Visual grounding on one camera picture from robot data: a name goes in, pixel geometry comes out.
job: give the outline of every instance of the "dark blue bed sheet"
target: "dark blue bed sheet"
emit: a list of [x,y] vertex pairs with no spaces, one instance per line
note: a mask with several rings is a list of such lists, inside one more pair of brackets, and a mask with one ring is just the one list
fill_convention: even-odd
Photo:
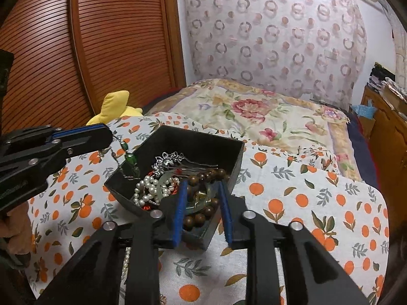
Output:
[[347,123],[347,132],[351,140],[354,156],[360,176],[370,186],[379,189],[376,166],[370,154],[369,146],[361,132],[361,126],[357,116],[353,113],[345,112],[350,119]]

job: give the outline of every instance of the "human hand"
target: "human hand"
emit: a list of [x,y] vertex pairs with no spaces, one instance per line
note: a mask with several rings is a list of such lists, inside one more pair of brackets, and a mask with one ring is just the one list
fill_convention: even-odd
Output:
[[28,217],[28,202],[24,202],[0,219],[0,237],[7,237],[10,253],[26,254],[31,249],[31,223]]

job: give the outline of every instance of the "white wall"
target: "white wall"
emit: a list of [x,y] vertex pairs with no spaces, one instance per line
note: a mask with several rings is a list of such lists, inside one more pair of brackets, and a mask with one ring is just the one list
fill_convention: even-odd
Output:
[[[393,73],[396,68],[396,52],[391,36],[391,25],[383,12],[382,6],[379,2],[373,3],[370,0],[357,0],[357,3],[365,23],[368,45],[365,65],[353,88],[352,104],[359,104],[361,102],[364,87],[375,62],[382,64],[382,66]],[[187,84],[190,84],[198,79],[193,72],[185,8],[185,0],[178,0],[185,76]]]

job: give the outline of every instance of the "blue plastic bag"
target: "blue plastic bag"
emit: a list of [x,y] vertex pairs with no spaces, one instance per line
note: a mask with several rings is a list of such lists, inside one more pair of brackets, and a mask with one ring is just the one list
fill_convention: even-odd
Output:
[[358,116],[362,116],[368,119],[373,119],[373,115],[377,110],[377,108],[373,106],[371,99],[368,101],[368,106],[365,106],[363,104],[353,105],[352,109]]

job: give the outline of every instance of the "bedspread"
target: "bedspread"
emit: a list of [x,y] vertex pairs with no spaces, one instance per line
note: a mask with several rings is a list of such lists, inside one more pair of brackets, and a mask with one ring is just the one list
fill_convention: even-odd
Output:
[[[133,150],[162,124],[239,136],[229,130],[206,128],[176,113],[123,117],[109,127]],[[233,193],[245,196],[248,208],[271,222],[304,223],[375,305],[386,271],[389,237],[387,209],[379,191],[289,159],[281,152],[283,149],[264,149],[246,137],[242,139],[245,151]],[[123,161],[117,141],[112,147]],[[133,216],[103,186],[116,168],[109,154],[94,152],[73,157],[64,169],[49,177],[50,187],[30,200],[33,248],[26,275],[37,297],[104,221],[132,221]],[[207,251],[184,243],[176,250],[160,251],[161,292],[168,305],[243,304],[246,258],[245,250],[227,247],[220,223]],[[285,299],[278,252],[277,259],[281,297]],[[124,303],[125,288],[122,282],[120,304]]]
[[337,157],[343,176],[361,181],[347,134],[349,119],[336,109],[232,80],[196,82],[148,113],[181,113],[211,128],[229,129],[253,141],[295,153],[316,143]]

